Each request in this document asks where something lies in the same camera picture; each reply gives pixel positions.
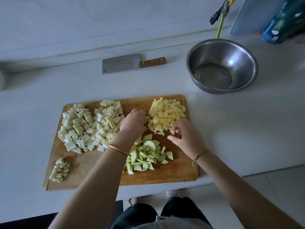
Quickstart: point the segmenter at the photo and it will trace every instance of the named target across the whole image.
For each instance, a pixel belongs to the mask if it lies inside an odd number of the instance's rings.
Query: cutting board
[[[183,95],[171,95],[171,96],[153,96],[153,97],[143,97],[143,98],[133,98],[133,99],[123,99],[120,100],[124,115],[127,116],[132,109],[144,109],[148,114],[152,102],[154,99],[159,99],[163,97],[164,99],[176,99],[186,108],[186,118],[189,117],[189,110],[186,102],[186,98]],[[100,107],[100,101],[85,102],[83,103],[86,108],[90,110],[91,113],[94,112],[95,108]],[[67,104],[63,107],[63,112],[68,111],[73,107],[74,104]],[[63,115],[61,114],[57,131],[60,130],[61,121]],[[89,171],[95,165],[97,160],[101,157],[103,152],[93,150],[87,153],[77,154],[73,151],[67,152],[64,143],[58,138],[57,131],[55,134],[55,139],[53,142],[50,159],[48,162],[47,170],[44,177],[43,186],[47,191],[57,191],[57,190],[70,190],[76,189],[82,180],[87,176]],[[185,153],[176,145],[174,145],[167,136],[170,135],[169,131],[165,131],[165,136],[155,135],[153,131],[147,130],[144,135],[152,134],[152,139],[160,142],[160,146],[166,146],[165,151],[172,151],[174,160],[168,159],[168,164],[162,164],[157,162],[153,164],[155,170],[135,171],[135,174],[129,175],[126,171],[122,174],[120,186],[126,185],[143,185],[143,184],[157,184],[157,183],[171,183],[171,182],[187,182],[195,181],[200,175],[199,167],[196,163],[192,166],[192,160],[185,155]],[[71,163],[70,172],[64,181],[61,183],[49,180],[52,169],[54,168],[55,162],[59,158],[64,158],[65,162]]]

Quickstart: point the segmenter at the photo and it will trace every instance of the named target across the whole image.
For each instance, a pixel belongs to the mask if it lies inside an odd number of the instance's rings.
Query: hand
[[[123,120],[120,132],[125,132],[135,142],[147,130],[144,126],[145,111],[133,109]]]
[[[170,135],[167,138],[182,149],[192,160],[196,158],[197,154],[207,150],[200,132],[187,119],[176,121],[172,130],[178,134],[178,137]]]

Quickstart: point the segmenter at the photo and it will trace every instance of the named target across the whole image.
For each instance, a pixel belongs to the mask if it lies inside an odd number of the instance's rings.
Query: foot
[[[167,200],[172,199],[173,197],[180,197],[180,190],[171,190],[171,191],[166,191],[166,197]]]
[[[130,206],[133,206],[136,203],[141,203],[141,197],[130,198],[128,202]]]

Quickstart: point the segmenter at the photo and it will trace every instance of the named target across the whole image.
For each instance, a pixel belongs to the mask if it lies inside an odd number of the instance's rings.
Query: leg
[[[158,214],[152,206],[140,203],[140,198],[132,198],[129,203],[131,206],[116,219],[110,229],[131,229],[155,222]]]
[[[167,191],[166,195],[168,196],[168,202],[164,206],[161,216],[170,217],[173,215],[179,218],[197,218],[211,225],[201,210],[190,198],[180,198],[178,190]]]

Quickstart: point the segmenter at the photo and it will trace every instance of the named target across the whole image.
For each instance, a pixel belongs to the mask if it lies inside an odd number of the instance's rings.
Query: white countertop
[[[142,53],[143,59],[166,57],[157,67],[102,75],[99,59],[14,75],[0,92],[0,223],[58,212],[73,193],[42,187],[68,103],[183,94],[208,147],[239,175],[304,164],[305,45],[236,41],[255,55],[259,75],[232,94],[208,94],[193,84],[185,59],[195,43]],[[202,172],[195,182],[125,186],[117,200],[211,182]]]

